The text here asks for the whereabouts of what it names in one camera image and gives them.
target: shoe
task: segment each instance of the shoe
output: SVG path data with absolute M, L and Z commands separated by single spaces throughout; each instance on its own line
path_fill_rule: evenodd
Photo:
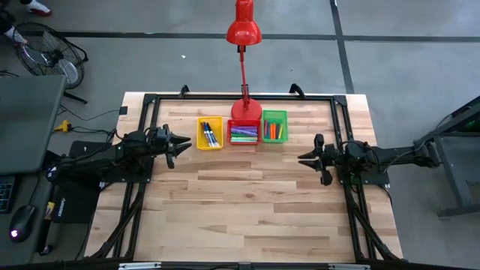
M 4 34 L 16 44 L 28 43 L 28 41 L 18 31 L 15 31 L 14 27 L 10 28 L 10 30 L 6 31 Z
M 27 11 L 38 16 L 48 17 L 52 15 L 52 11 L 44 4 L 37 2 L 37 0 L 31 0 L 30 4 L 26 5 Z

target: yellow container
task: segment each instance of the yellow container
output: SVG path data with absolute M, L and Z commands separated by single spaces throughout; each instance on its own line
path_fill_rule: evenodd
M 207 122 L 210 125 L 215 138 L 220 147 L 210 147 L 209 141 L 203 133 L 203 128 L 200 123 Z M 221 116 L 199 117 L 196 121 L 196 147 L 200 150 L 217 150 L 224 147 L 224 120 Z

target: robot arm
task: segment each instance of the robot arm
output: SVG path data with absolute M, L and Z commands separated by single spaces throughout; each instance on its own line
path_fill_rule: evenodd
M 132 174 L 142 174 L 145 158 L 165 155 L 170 169 L 175 164 L 173 158 L 191 146 L 190 138 L 170 132 L 167 124 L 162 128 L 152 128 L 145 134 L 138 130 L 125 134 L 121 142 L 105 145 L 91 154 L 78 157 L 63 157 L 47 170 L 47 179 L 52 183 L 60 179 L 103 178 L 112 169 L 120 169 Z
M 330 185 L 333 180 L 327 167 L 340 167 L 343 173 L 355 178 L 368 176 L 378 179 L 385 176 L 391 165 L 415 164 L 436 168 L 441 164 L 437 150 L 429 142 L 411 147 L 380 148 L 369 146 L 367 142 L 352 140 L 343 142 L 345 151 L 341 151 L 335 148 L 334 144 L 325 145 L 324 148 L 323 135 L 317 134 L 313 144 L 315 149 L 298 156 L 298 162 L 322 172 L 320 180 L 323 185 Z

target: lamp shade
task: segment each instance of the lamp shade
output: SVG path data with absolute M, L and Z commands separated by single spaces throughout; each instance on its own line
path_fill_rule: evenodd
M 254 21 L 254 0 L 237 0 L 236 18 L 226 33 L 226 40 L 240 46 L 262 41 L 262 33 Z

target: lamp base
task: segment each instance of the lamp base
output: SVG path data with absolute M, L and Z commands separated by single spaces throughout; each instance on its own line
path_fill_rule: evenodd
M 260 120 L 262 106 L 254 99 L 250 99 L 248 108 L 243 107 L 243 100 L 237 100 L 232 106 L 232 119 L 235 120 Z

